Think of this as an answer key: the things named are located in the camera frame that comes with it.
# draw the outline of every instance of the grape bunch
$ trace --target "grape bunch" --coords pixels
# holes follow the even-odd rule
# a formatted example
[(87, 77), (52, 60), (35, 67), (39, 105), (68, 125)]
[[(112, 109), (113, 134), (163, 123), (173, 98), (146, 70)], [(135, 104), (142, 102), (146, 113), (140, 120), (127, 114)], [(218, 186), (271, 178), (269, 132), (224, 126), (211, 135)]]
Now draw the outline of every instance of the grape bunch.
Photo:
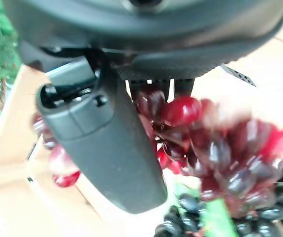
[[(282, 237), (276, 223), (280, 222), (283, 225), (283, 177), (272, 188), (276, 198), (270, 206), (256, 209), (244, 217), (232, 219), (237, 236)], [(208, 229), (205, 228), (203, 220), (206, 202), (188, 193), (182, 194), (178, 202), (180, 208), (170, 207), (164, 216), (163, 224), (156, 227), (155, 237), (207, 236)]]
[(283, 130), (251, 116), (222, 122), (221, 107), (208, 99), (179, 96), (166, 103), (151, 85), (134, 101), (162, 169), (201, 180), (201, 199), (223, 198), (239, 219), (276, 202)]
[(188, 193), (179, 197), (179, 206), (173, 205), (164, 216), (163, 224), (156, 227), (155, 237), (203, 237), (205, 224), (203, 214), (206, 204)]
[(53, 134), (39, 113), (34, 114), (32, 127), (39, 137), (42, 136), (44, 146), (51, 151), (49, 169), (53, 173), (52, 179), (54, 183), (62, 188), (74, 185), (81, 172), (72, 162), (65, 149), (56, 142)]

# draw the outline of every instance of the red grape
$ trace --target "red grape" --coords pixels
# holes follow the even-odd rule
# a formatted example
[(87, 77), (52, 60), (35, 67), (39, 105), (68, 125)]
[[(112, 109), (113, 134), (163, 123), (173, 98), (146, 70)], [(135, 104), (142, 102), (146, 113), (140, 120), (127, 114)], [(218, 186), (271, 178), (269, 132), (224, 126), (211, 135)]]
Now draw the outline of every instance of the red grape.
[(61, 188), (67, 188), (76, 183), (76, 181), (79, 179), (81, 172), (77, 171), (71, 175), (68, 176), (63, 176), (63, 175), (58, 175), (54, 174), (53, 175), (53, 181), (56, 185), (58, 185)]
[(202, 115), (204, 116), (205, 113), (214, 107), (214, 103), (209, 99), (201, 99), (202, 105)]
[(191, 131), (191, 142), (198, 159), (214, 170), (225, 170), (231, 162), (231, 150), (227, 142), (216, 132), (204, 129)]
[(165, 124), (177, 127), (189, 125), (201, 117), (200, 101), (189, 96), (180, 96), (166, 104), (162, 110), (162, 120)]
[(171, 170), (173, 174), (182, 174), (183, 176), (189, 176), (187, 162), (185, 159), (172, 161), (167, 168)]
[(185, 150), (172, 142), (164, 141), (162, 142), (162, 147), (164, 152), (168, 155), (168, 157), (172, 160), (181, 160), (184, 158)]
[(262, 209), (275, 204), (275, 193), (270, 188), (251, 190), (244, 198), (249, 209)]
[(161, 147), (157, 152), (157, 157), (161, 166), (161, 169), (167, 168), (172, 161), (169, 159), (167, 154), (164, 152), (163, 147)]
[(225, 194), (225, 204), (228, 212), (233, 218), (242, 218), (248, 212), (248, 207), (244, 204), (243, 200), (232, 194)]
[(204, 201), (213, 201), (223, 196), (223, 192), (213, 176), (204, 177), (201, 179), (201, 199)]
[(178, 127), (158, 133), (163, 140), (181, 146), (185, 151), (190, 147), (189, 131), (187, 127)]
[(238, 123), (228, 134), (233, 156), (257, 153), (265, 146), (273, 128), (270, 123), (253, 118)]
[(252, 156), (246, 161), (246, 165), (257, 178), (257, 187), (266, 188), (274, 184), (280, 177), (280, 173), (272, 163), (264, 162), (263, 156)]
[(44, 121), (43, 117), (38, 113), (34, 113), (32, 118), (32, 127), (33, 130), (40, 135), (47, 129), (46, 122)]
[(48, 150), (52, 150), (57, 145), (57, 141), (49, 130), (49, 128), (43, 131), (42, 138), (43, 144)]
[(261, 154), (271, 157), (283, 153), (283, 130), (273, 129)]
[(52, 173), (59, 175), (70, 175), (79, 170), (60, 144), (56, 145), (51, 151), (49, 156), (49, 169)]
[(189, 163), (189, 172), (191, 176), (203, 178), (210, 173), (210, 170), (197, 159), (197, 156), (192, 150), (186, 154)]
[(248, 168), (237, 167), (216, 177), (224, 189), (238, 197), (246, 195), (256, 184), (256, 176)]
[(134, 102), (140, 114), (150, 121), (158, 120), (165, 104), (164, 93), (156, 87), (147, 86), (138, 92)]
[(155, 135), (154, 135), (154, 131), (153, 131), (153, 128), (152, 128), (152, 124), (143, 115), (139, 115), (139, 117), (140, 117), (141, 123), (143, 125), (143, 128), (146, 131), (147, 136), (149, 137), (150, 141), (153, 141), (154, 138), (155, 138)]

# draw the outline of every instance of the grape stem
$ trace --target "grape stem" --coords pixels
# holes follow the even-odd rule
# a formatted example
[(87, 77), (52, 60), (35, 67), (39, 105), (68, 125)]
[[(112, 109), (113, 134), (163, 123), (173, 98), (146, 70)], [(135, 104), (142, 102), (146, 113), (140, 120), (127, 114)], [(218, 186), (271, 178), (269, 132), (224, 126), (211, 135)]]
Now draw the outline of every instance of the grape stem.
[(171, 137), (169, 135), (166, 135), (164, 133), (160, 133), (160, 132), (156, 132), (155, 131), (155, 135), (160, 137), (160, 138), (162, 138), (162, 139), (164, 139), (164, 140), (166, 140), (166, 141), (173, 142), (173, 143), (175, 143), (175, 144), (177, 144), (177, 145), (179, 145), (179, 146), (181, 146), (183, 148), (186, 147), (186, 142), (181, 142), (178, 139), (175, 139), (175, 138), (173, 138), (173, 137)]

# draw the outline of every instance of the black plastic housing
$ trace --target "black plastic housing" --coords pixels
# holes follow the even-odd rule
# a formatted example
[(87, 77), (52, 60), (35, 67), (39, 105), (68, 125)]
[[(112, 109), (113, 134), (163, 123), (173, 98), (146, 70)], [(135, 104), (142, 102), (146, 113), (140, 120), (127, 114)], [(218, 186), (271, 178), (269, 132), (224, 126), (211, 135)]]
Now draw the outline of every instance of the black plastic housing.
[(42, 87), (37, 106), (47, 125), (110, 202), (137, 214), (166, 201), (155, 151), (116, 73), (102, 68), (92, 92), (80, 101), (58, 107), (47, 101)]

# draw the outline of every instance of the black plastic device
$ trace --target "black plastic device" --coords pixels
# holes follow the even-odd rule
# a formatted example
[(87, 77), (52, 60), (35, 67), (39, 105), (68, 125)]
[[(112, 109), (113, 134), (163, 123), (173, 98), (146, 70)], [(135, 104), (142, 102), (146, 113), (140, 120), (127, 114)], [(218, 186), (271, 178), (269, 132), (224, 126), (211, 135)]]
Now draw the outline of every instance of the black plastic device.
[(113, 204), (141, 213), (166, 200), (131, 99), (147, 80), (168, 96), (237, 60), (283, 24), (283, 0), (3, 0), (22, 60), (52, 84), (37, 94), (48, 126)]

